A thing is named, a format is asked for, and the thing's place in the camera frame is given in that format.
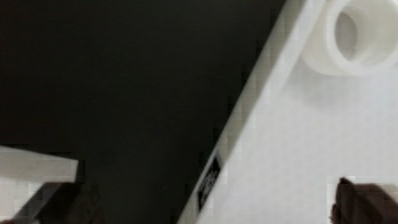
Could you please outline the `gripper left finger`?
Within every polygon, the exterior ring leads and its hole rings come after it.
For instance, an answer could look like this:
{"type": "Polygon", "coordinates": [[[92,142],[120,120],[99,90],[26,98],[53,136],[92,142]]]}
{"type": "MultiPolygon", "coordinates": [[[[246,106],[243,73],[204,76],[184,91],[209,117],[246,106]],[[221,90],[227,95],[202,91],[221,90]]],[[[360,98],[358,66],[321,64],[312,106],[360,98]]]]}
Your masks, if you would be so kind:
{"type": "Polygon", "coordinates": [[[12,224],[88,224],[85,185],[47,182],[10,218],[12,224]]]}

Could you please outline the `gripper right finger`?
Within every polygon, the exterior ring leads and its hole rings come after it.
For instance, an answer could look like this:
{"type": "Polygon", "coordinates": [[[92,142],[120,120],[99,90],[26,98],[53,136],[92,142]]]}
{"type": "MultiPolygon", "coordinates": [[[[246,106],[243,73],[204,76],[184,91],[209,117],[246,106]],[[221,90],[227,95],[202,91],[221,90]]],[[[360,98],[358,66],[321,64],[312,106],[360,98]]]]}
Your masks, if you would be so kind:
{"type": "Polygon", "coordinates": [[[339,179],[332,224],[398,224],[398,185],[339,179]]]}

